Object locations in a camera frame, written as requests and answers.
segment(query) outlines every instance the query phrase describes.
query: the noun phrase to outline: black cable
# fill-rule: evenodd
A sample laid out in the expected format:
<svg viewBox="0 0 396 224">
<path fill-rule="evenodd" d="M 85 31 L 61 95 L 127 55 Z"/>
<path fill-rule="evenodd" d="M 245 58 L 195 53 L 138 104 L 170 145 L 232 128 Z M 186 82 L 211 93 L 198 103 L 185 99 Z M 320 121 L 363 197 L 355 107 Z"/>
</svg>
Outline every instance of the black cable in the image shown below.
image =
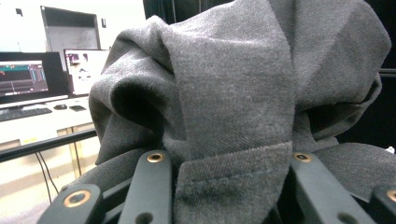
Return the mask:
<svg viewBox="0 0 396 224">
<path fill-rule="evenodd" d="M 40 155 L 41 160 L 44 162 L 44 165 L 46 166 L 47 174 L 49 175 L 49 180 L 50 180 L 50 182 L 52 183 L 52 186 L 55 188 L 56 193 L 59 194 L 59 190 L 56 188 L 55 183 L 53 183 L 52 177 L 50 176 L 49 167 L 47 166 L 47 163 L 46 163 L 46 161 L 44 160 L 43 155 L 41 155 L 41 152 L 38 152 L 38 154 Z"/>
<path fill-rule="evenodd" d="M 79 165 L 79 157 L 78 157 L 78 151 L 77 151 L 77 144 L 76 144 L 76 142 L 74 142 L 73 144 L 74 144 L 74 146 L 75 146 L 75 152 L 76 152 L 76 159 L 77 159 L 78 172 L 79 172 L 79 175 L 82 175 L 81 166 Z"/>
<path fill-rule="evenodd" d="M 44 173 L 43 165 L 41 164 L 41 160 L 38 158 L 37 153 L 35 153 L 35 157 L 37 158 L 38 163 L 40 163 L 41 172 L 43 173 L 44 179 L 46 180 L 47 192 L 49 194 L 49 203 L 52 203 L 52 199 L 50 198 L 50 188 L 49 188 L 49 183 L 48 183 L 47 178 L 46 178 L 46 173 Z"/>
</svg>

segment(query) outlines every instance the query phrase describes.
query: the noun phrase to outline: black curtain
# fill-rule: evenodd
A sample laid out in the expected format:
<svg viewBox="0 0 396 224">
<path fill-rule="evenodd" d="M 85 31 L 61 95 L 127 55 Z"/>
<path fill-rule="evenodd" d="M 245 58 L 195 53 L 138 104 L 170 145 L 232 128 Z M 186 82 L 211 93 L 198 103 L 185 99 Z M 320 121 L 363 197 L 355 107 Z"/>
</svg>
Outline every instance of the black curtain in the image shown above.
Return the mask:
<svg viewBox="0 0 396 224">
<path fill-rule="evenodd" d="M 153 15 L 172 24 L 233 0 L 144 0 L 146 19 Z"/>
</svg>

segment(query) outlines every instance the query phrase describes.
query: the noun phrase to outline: brass screw insert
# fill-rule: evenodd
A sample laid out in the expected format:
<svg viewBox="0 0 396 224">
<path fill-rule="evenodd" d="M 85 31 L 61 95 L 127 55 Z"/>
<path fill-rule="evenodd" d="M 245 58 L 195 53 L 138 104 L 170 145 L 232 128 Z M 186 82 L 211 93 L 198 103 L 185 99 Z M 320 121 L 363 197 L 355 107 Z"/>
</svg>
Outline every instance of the brass screw insert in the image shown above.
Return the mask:
<svg viewBox="0 0 396 224">
<path fill-rule="evenodd" d="M 390 189 L 387 192 L 388 197 L 396 203 L 396 189 Z"/>
<path fill-rule="evenodd" d="M 64 199 L 64 206 L 77 207 L 87 202 L 90 198 L 91 193 L 85 189 L 81 189 L 69 194 L 69 196 Z"/>
<path fill-rule="evenodd" d="M 162 153 L 153 153 L 148 156 L 148 161 L 149 162 L 159 162 L 163 161 L 165 156 Z"/>
<path fill-rule="evenodd" d="M 302 161 L 302 162 L 311 162 L 312 161 L 312 157 L 306 153 L 303 153 L 303 152 L 294 152 L 293 157 L 297 161 Z"/>
</svg>

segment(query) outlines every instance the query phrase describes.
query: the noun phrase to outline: computer mouse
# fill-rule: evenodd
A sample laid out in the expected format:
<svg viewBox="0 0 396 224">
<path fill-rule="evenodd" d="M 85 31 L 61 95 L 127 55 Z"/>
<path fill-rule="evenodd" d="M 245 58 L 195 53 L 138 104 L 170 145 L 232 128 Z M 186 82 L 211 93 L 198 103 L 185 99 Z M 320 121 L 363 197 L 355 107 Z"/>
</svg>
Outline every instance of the computer mouse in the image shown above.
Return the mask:
<svg viewBox="0 0 396 224">
<path fill-rule="evenodd" d="M 56 110 L 62 110 L 62 109 L 67 109 L 67 105 L 56 105 L 55 107 L 53 107 Z"/>
</svg>

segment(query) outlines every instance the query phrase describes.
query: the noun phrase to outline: gray hoodie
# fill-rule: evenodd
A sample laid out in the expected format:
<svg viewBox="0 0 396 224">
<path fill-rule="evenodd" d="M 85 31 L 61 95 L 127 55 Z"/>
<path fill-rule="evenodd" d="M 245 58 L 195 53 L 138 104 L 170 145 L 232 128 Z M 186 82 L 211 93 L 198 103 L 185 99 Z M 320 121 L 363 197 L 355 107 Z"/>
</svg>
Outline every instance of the gray hoodie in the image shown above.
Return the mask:
<svg viewBox="0 0 396 224">
<path fill-rule="evenodd" d="M 178 169 L 176 223 L 261 223 L 293 150 L 348 171 L 332 168 L 347 153 L 331 152 L 355 158 L 360 146 L 334 137 L 379 94 L 389 47 L 361 0 L 240 0 L 173 25 L 152 17 L 120 33 L 92 87 L 98 167 L 75 184 L 108 189 L 162 148 Z"/>
</svg>

